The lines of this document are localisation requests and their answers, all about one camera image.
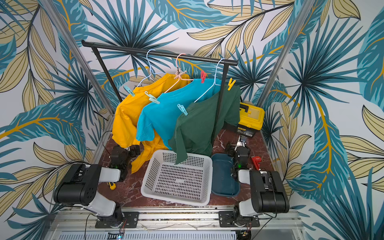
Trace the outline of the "white blue wire hanger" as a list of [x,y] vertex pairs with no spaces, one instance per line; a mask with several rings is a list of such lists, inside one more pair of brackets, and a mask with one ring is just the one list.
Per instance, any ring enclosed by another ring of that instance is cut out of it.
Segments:
[[212,89],[215,85],[217,85],[216,84],[216,79],[217,79],[217,71],[218,71],[218,66],[219,66],[219,64],[223,61],[223,60],[225,60],[225,58],[221,58],[220,60],[219,60],[219,62],[217,63],[217,65],[216,65],[216,68],[215,68],[215,75],[214,75],[214,81],[213,81],[213,83],[212,83],[212,85],[199,97],[199,98],[197,98],[195,101],[194,101],[194,103],[196,103],[196,102],[198,102],[207,92],[209,92],[209,90],[210,89]]

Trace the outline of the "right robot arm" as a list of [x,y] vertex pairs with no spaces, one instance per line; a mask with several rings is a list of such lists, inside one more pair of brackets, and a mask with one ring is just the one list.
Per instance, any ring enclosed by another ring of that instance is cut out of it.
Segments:
[[289,211],[290,203],[277,171],[262,171],[258,167],[248,169],[251,151],[242,141],[235,146],[228,143],[226,153],[234,160],[231,177],[238,183],[249,185],[251,189],[251,197],[234,207],[235,220],[256,218],[269,213],[276,217],[277,214]]

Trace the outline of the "yellow clothespin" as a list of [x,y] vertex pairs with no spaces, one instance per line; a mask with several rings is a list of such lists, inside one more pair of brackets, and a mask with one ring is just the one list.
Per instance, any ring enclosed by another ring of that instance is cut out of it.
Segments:
[[230,91],[233,88],[235,83],[236,83],[236,80],[234,80],[233,78],[230,78],[229,83],[228,83],[228,91]]

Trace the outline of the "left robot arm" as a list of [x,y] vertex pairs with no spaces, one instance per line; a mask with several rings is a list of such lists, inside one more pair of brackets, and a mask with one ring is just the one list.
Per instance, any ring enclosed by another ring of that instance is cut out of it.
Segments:
[[115,146],[111,151],[111,165],[74,164],[54,191],[55,203],[66,207],[82,207],[98,218],[122,218],[121,207],[98,192],[99,183],[112,186],[123,182],[128,174],[129,163],[141,154],[139,145],[128,149]]

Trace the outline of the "dark green t-shirt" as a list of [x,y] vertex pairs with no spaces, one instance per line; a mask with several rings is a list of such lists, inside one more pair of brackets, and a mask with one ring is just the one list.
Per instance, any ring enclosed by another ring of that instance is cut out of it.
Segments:
[[240,121],[241,89],[232,87],[223,93],[219,116],[216,116],[219,93],[188,106],[188,115],[177,119],[173,137],[168,141],[176,153],[176,164],[187,160],[188,153],[211,156],[212,137],[216,137],[224,123],[236,126]]

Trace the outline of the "turquoise clothespin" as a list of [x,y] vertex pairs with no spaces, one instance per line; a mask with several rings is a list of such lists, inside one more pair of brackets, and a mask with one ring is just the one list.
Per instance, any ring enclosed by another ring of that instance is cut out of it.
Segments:
[[188,112],[187,112],[186,108],[183,105],[177,104],[177,107],[185,116],[188,115]]

